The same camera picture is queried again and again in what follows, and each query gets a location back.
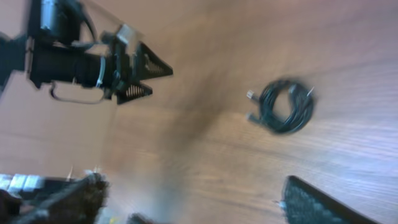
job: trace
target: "cable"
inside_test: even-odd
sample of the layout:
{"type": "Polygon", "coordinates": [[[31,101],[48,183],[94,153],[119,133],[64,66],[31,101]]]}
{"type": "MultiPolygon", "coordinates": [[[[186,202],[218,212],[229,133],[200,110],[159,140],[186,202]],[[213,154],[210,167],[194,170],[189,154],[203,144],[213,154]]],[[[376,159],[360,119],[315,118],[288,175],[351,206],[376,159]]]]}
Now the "cable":
{"type": "Polygon", "coordinates": [[[276,134],[294,133],[302,129],[312,117],[314,99],[312,91],[301,83],[292,80],[278,80],[270,83],[257,97],[252,91],[248,97],[259,104],[259,118],[252,113],[248,114],[248,120],[261,124],[276,134]],[[291,114],[283,121],[274,112],[276,98],[282,90],[289,89],[291,114]]]}

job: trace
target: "black coiled cable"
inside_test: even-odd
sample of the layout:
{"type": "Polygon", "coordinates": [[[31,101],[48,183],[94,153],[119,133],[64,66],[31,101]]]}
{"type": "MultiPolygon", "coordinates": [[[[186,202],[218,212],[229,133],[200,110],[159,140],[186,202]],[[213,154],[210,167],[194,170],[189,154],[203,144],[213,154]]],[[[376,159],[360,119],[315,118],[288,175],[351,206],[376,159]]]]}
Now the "black coiled cable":
{"type": "Polygon", "coordinates": [[[302,129],[312,117],[314,107],[312,90],[305,88],[297,81],[278,80],[267,85],[260,97],[255,96],[251,91],[248,97],[259,104],[259,118],[249,114],[248,119],[277,134],[296,132],[302,129]],[[276,98],[285,89],[289,90],[292,112],[283,121],[273,112],[273,109],[276,98]]]}

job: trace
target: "black wire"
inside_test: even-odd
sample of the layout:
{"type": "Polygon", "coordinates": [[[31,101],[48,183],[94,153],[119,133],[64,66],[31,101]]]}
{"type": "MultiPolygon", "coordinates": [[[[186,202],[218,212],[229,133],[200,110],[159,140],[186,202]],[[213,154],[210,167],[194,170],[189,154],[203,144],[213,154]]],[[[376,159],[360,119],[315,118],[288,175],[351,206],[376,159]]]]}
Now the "black wire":
{"type": "Polygon", "coordinates": [[[274,133],[293,133],[302,129],[312,117],[314,99],[312,90],[308,90],[301,83],[291,80],[278,80],[270,83],[255,99],[260,106],[258,123],[272,130],[274,133]],[[274,112],[276,98],[282,90],[289,90],[291,107],[290,116],[283,121],[274,112]]]}

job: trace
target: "blurry black object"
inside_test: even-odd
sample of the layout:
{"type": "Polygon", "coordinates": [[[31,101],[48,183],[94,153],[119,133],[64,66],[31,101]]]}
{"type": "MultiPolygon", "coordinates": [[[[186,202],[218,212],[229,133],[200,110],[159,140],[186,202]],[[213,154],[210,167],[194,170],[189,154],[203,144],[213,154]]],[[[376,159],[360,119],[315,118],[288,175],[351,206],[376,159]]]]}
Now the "blurry black object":
{"type": "Polygon", "coordinates": [[[94,223],[107,197],[108,183],[101,174],[90,174],[84,179],[48,179],[44,187],[25,194],[24,201],[35,205],[29,213],[10,220],[12,224],[94,223]]]}
{"type": "Polygon", "coordinates": [[[283,191],[289,224],[375,224],[298,177],[289,176],[283,191]]]}
{"type": "Polygon", "coordinates": [[[16,40],[0,39],[0,90],[13,70],[27,70],[37,88],[51,83],[50,95],[59,101],[93,104],[116,95],[120,105],[151,95],[152,89],[140,81],[172,75],[173,70],[142,42],[129,56],[126,51],[134,32],[121,25],[115,33],[104,32],[101,40],[96,40],[95,27],[79,1],[31,0],[26,35],[16,40]],[[83,24],[93,36],[91,43],[79,43],[83,24]],[[109,53],[86,53],[96,44],[106,44],[109,53]],[[94,102],[64,99],[57,95],[55,81],[100,88],[104,94],[94,102]]]}
{"type": "Polygon", "coordinates": [[[248,119],[269,128],[276,134],[294,133],[302,129],[311,119],[315,104],[312,90],[292,80],[272,82],[265,87],[260,97],[252,91],[248,92],[248,97],[259,104],[259,118],[249,113],[248,119]],[[276,98],[284,89],[289,89],[292,112],[285,121],[282,121],[272,110],[276,98]]]}

